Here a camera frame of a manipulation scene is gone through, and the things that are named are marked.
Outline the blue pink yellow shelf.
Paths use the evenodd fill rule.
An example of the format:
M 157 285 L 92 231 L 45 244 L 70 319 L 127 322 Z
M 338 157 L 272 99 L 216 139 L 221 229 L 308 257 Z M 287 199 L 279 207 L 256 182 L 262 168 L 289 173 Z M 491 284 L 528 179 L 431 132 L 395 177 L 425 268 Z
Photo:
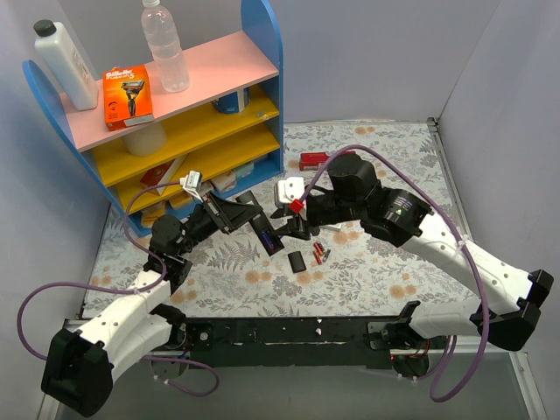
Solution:
M 189 87 L 178 93 L 164 90 L 157 67 L 146 64 L 154 120 L 109 131 L 105 123 L 102 77 L 96 108 L 79 111 L 57 91 L 33 61 L 23 64 L 24 76 L 38 105 L 62 142 L 102 189 L 110 203 L 129 217 L 138 235 L 140 211 L 165 201 L 171 214 L 182 218 L 193 209 L 179 186 L 190 170 L 205 181 L 237 166 L 254 162 L 253 173 L 238 183 L 244 190 L 277 175 L 284 167 L 283 44 L 277 18 L 269 2 L 241 3 L 240 31 L 185 51 Z M 239 114 L 222 114 L 212 101 L 249 88 L 250 104 Z M 147 157 L 127 152 L 122 136 L 162 123 L 166 145 Z M 140 178 L 151 168 L 186 155 L 162 195 L 142 188 Z

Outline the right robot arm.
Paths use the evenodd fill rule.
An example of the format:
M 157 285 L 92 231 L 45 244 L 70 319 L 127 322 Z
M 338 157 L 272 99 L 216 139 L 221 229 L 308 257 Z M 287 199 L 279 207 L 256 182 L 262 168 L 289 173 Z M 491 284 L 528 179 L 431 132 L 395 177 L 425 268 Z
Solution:
M 456 303 L 408 303 L 395 321 L 373 330 L 374 340 L 412 348 L 438 336 L 487 333 L 488 341 L 501 349 L 525 346 L 550 293 L 552 275 L 517 269 L 472 241 L 454 237 L 442 215 L 411 192 L 382 186 L 374 166 L 356 154 L 336 157 L 327 174 L 332 189 L 308 195 L 297 213 L 290 206 L 305 191 L 303 178 L 277 181 L 272 216 L 287 220 L 281 235 L 308 240 L 323 226 L 358 221 L 375 239 L 420 256 L 472 292 L 478 290 L 472 272 L 476 269 L 486 293 L 483 299 Z

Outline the white snack packet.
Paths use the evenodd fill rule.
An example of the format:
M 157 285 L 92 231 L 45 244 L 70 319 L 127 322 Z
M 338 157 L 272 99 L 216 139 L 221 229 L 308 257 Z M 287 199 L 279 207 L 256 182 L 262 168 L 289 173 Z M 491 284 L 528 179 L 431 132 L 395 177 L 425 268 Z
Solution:
M 237 178 L 233 171 L 227 171 L 212 178 L 211 183 L 218 193 L 227 193 L 236 187 Z

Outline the red toothpaste box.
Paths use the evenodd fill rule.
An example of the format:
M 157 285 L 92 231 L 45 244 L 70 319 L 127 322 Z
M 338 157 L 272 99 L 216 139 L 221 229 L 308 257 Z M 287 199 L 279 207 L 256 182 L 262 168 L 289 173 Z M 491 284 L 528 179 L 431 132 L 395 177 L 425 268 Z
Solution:
M 299 156 L 298 168 L 301 172 L 318 170 L 330 157 L 326 152 L 303 152 Z

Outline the white cylindrical container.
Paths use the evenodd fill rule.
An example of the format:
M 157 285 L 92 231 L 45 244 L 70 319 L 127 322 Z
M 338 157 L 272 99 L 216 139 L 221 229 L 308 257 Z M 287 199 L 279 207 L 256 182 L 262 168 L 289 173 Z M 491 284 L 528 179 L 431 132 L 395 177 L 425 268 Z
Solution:
M 167 143 L 165 128 L 161 122 L 154 122 L 145 128 L 122 136 L 122 142 L 129 154 L 147 157 L 160 151 Z

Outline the yellow snack packet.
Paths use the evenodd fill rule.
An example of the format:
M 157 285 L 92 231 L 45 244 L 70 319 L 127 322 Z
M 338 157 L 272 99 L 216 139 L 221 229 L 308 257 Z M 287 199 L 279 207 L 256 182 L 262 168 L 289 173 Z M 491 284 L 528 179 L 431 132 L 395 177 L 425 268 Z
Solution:
M 161 216 L 165 215 L 166 202 L 160 201 L 152 206 L 148 206 L 141 210 L 141 227 L 151 228 L 154 222 Z

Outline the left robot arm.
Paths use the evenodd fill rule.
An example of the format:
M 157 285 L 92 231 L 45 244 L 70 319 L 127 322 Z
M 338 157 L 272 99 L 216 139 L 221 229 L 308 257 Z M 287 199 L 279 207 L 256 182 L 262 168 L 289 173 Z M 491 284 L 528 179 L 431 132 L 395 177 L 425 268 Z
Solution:
M 235 200 L 208 193 L 187 221 L 166 214 L 152 226 L 149 258 L 135 281 L 105 310 L 75 331 L 52 338 L 42 391 L 91 417 L 108 400 L 116 380 L 152 349 L 180 348 L 184 317 L 164 304 L 193 266 L 184 255 L 211 235 L 229 234 L 260 216 L 252 192 Z

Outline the blue purple battery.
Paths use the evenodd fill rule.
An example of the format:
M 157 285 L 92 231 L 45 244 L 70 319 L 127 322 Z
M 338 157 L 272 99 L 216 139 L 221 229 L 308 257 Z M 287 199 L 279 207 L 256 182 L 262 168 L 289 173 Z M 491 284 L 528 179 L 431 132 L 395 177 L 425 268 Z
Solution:
M 270 236 L 266 232 L 262 232 L 261 238 L 264 245 L 266 246 L 266 249 L 270 252 L 273 252 L 275 250 L 275 245 L 273 241 L 270 239 Z

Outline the black battery cover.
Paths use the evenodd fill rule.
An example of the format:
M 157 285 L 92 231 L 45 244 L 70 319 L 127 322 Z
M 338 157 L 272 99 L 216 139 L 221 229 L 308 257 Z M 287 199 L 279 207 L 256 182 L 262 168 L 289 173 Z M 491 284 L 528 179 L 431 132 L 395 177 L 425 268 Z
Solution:
M 291 252 L 288 254 L 291 270 L 294 274 L 306 271 L 305 260 L 300 251 Z

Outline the blue white can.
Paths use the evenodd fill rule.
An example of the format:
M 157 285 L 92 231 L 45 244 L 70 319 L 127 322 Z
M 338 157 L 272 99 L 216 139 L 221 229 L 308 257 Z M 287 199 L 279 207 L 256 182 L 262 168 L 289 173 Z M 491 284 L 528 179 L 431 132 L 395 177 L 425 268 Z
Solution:
M 212 101 L 213 108 L 222 114 L 239 114 L 250 104 L 248 87 L 236 90 Z

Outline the red white book box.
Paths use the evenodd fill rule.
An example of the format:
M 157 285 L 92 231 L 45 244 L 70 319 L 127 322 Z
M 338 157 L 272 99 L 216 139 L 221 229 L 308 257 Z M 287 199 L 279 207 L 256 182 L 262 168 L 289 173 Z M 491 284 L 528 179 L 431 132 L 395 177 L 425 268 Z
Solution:
M 142 188 L 157 186 L 157 188 L 150 190 L 150 193 L 158 196 L 162 195 L 165 190 L 165 186 L 163 186 L 163 184 L 171 181 L 172 177 L 183 164 L 185 159 L 186 155 L 183 155 L 149 169 L 140 178 L 140 185 Z

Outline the white air conditioner remote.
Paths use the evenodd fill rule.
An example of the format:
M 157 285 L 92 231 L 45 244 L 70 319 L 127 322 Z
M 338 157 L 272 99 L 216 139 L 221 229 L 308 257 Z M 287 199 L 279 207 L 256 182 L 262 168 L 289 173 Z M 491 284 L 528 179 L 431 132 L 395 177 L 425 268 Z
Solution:
M 327 224 L 327 225 L 323 225 L 321 227 L 321 229 L 323 230 L 328 230 L 328 231 L 332 231 L 332 232 L 340 232 L 341 229 L 343 227 L 342 223 L 335 223 L 335 224 Z

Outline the white bottle black cap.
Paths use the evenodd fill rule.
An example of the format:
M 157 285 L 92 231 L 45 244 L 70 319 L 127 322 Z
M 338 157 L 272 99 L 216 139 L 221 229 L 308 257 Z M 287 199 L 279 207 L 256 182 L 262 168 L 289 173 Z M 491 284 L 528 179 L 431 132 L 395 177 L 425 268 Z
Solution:
M 37 35 L 36 51 L 73 106 L 79 111 L 95 109 L 99 95 L 97 84 L 66 27 L 61 22 L 40 19 L 33 30 Z

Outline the clear plastic water bottle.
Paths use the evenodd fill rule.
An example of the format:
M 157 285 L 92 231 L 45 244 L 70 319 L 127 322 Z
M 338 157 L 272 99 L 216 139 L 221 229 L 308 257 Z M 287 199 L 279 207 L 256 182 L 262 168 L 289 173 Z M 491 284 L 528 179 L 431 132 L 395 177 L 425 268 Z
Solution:
M 141 24 L 164 90 L 186 90 L 190 77 L 171 12 L 158 0 L 143 1 Z

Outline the orange razor box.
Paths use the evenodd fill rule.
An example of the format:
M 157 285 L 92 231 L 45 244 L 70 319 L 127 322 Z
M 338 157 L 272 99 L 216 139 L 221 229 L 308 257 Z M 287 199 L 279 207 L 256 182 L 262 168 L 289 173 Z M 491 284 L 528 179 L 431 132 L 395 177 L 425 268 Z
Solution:
M 154 120 L 150 79 L 145 65 L 115 67 L 102 77 L 105 123 L 109 131 Z

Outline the green sponge pack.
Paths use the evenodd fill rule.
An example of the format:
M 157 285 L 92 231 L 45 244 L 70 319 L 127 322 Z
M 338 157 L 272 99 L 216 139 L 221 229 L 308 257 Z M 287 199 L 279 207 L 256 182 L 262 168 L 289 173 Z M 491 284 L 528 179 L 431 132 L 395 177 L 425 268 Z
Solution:
M 247 176 L 251 175 L 253 173 L 254 169 L 255 169 L 255 163 L 254 162 L 247 162 L 246 164 L 242 164 L 240 166 L 237 166 L 236 168 L 234 168 L 232 170 L 232 172 L 234 173 L 234 175 L 237 179 L 244 179 Z

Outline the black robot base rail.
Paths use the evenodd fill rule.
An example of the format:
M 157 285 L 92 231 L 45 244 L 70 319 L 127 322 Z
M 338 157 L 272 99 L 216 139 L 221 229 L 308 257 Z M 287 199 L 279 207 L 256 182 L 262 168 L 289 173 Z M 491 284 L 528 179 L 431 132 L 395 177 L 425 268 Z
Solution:
M 427 372 L 444 337 L 423 339 L 396 316 L 185 318 L 158 347 L 213 368 L 355 366 Z

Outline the floral table mat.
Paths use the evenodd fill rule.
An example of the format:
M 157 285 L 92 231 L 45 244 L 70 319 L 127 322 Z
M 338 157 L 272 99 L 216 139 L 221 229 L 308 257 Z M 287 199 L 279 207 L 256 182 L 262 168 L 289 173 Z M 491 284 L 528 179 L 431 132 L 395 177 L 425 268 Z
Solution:
M 431 129 L 424 123 L 336 122 L 284 128 L 284 176 L 297 176 L 305 151 L 333 152 L 363 144 L 381 154 L 379 180 L 393 188 L 402 176 L 420 186 L 451 217 L 458 214 Z M 409 301 L 442 304 L 471 292 L 421 258 L 366 234 L 357 222 L 340 232 L 323 230 L 311 241 L 283 240 L 269 256 L 250 226 L 214 234 L 189 255 L 192 269 L 169 304 L 190 317 L 395 315 Z M 315 247 L 330 249 L 318 264 Z M 288 259 L 300 251 L 306 271 L 294 274 Z

